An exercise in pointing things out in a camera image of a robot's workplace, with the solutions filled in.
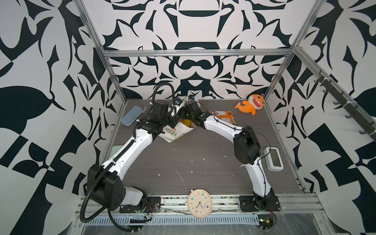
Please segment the yellow snack packet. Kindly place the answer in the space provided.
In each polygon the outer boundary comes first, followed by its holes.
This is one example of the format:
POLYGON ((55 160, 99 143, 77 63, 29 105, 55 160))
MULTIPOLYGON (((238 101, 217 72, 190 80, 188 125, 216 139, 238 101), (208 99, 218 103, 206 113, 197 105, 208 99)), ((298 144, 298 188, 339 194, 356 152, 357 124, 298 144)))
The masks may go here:
POLYGON ((195 128, 195 124, 189 119, 180 119, 180 122, 188 128, 195 128))

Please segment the white green paper bag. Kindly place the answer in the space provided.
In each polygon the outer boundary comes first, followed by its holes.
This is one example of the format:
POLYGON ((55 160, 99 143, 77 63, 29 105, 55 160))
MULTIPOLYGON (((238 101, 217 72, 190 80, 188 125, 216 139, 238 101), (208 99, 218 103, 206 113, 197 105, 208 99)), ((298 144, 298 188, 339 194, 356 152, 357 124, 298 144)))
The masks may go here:
MULTIPOLYGON (((197 101, 197 99, 193 95, 189 95, 186 98, 186 102, 188 100, 190 100, 190 99, 197 101)), ((183 110, 183 107, 177 108, 178 112, 181 112, 182 110, 183 110)), ((169 126, 164 127, 163 130, 162 130, 162 133, 159 135, 159 137, 162 138, 162 139, 164 139, 168 143, 172 143, 175 140, 177 140, 177 139, 181 138, 182 136, 184 136, 185 134, 191 132, 195 128, 188 128, 185 125, 183 125, 181 122, 179 122, 176 125, 175 128, 170 128, 169 126)))

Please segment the orange snack packet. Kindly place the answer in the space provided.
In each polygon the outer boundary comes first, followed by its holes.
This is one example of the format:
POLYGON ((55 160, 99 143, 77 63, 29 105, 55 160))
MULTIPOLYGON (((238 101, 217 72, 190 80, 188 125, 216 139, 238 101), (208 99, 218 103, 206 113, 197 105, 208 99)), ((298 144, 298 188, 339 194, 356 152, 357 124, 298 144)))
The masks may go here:
POLYGON ((233 115, 233 110, 230 111, 214 111, 213 114, 216 116, 216 118, 227 122, 231 125, 235 125, 236 121, 233 115))

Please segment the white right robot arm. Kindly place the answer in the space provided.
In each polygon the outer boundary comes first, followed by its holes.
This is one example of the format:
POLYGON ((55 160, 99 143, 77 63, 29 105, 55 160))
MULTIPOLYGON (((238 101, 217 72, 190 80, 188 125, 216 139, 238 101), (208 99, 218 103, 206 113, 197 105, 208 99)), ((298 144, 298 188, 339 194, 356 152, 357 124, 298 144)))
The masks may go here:
POLYGON ((219 119, 217 115, 203 112, 201 109, 188 111, 183 108, 178 115, 182 119, 192 121, 197 127, 212 131, 231 141, 236 159, 245 166, 251 179, 255 209, 265 211, 267 206, 273 205, 276 197, 262 167, 260 143, 250 126, 239 127, 229 124, 219 119))

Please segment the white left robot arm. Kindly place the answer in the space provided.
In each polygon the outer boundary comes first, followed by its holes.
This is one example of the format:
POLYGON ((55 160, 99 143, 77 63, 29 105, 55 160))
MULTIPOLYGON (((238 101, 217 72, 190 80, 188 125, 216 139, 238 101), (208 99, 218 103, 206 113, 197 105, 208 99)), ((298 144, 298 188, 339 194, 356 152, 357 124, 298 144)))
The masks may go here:
POLYGON ((93 220, 104 210, 111 212, 124 205, 142 209, 147 194, 136 187, 125 187, 122 180, 137 157, 177 115, 175 101, 171 106, 155 101, 158 90, 163 86, 164 84, 159 84, 154 89, 150 108, 137 121, 126 144, 102 165, 93 165, 89 169, 88 190, 79 214, 82 223, 93 220))

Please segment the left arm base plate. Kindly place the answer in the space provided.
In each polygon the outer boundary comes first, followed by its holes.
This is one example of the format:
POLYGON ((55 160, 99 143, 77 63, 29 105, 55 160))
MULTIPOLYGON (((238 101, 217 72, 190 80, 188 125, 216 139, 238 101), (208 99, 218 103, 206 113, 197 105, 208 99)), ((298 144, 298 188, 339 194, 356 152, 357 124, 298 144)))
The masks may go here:
POLYGON ((136 206, 121 206, 120 213, 152 213, 160 209, 161 197, 144 197, 136 206))

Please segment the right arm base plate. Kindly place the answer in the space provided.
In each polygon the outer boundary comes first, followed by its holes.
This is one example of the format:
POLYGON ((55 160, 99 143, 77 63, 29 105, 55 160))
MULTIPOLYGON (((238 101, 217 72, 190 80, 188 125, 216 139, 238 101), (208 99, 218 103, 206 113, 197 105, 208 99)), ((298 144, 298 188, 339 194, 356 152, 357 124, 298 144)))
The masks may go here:
POLYGON ((281 207, 278 197, 273 192, 270 192, 266 197, 242 195, 239 197, 239 204, 243 212, 278 212, 281 207))

